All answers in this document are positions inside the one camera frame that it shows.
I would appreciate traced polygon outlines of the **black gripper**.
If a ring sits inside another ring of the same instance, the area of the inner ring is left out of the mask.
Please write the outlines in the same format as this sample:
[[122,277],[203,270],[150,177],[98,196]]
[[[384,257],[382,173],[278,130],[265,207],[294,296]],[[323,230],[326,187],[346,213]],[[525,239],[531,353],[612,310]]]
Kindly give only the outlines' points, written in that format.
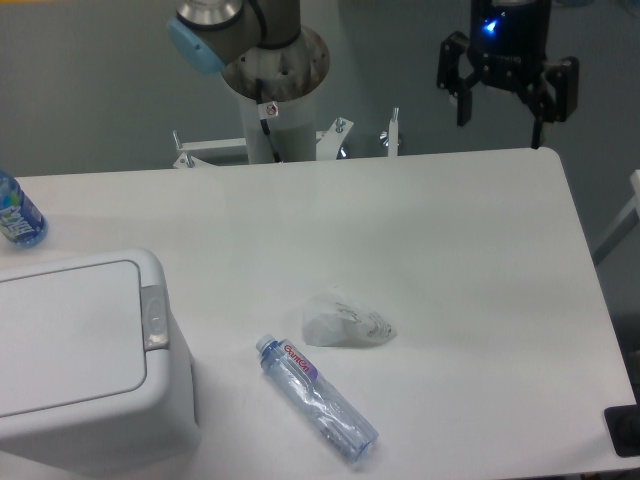
[[[577,109],[580,61],[569,56],[546,61],[549,1],[473,1],[470,40],[456,31],[441,42],[436,85],[456,101],[456,122],[472,116],[472,88],[489,87],[519,93],[534,117],[530,147],[545,141],[545,128],[563,123]],[[460,60],[467,53],[473,71],[462,77]]]

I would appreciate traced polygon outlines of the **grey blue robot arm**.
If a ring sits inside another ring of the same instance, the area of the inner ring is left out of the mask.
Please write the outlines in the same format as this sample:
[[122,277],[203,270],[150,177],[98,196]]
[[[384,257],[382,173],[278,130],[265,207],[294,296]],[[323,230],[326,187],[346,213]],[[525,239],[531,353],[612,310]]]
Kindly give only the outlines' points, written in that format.
[[[472,115],[472,89],[482,83],[514,93],[534,117],[531,146],[547,124],[576,110],[579,61],[551,62],[548,1],[474,1],[467,34],[440,46],[436,85],[457,101],[457,123]],[[301,23],[297,1],[183,1],[167,23],[183,58],[204,75],[221,75],[255,104],[302,98],[326,78],[330,54]]]

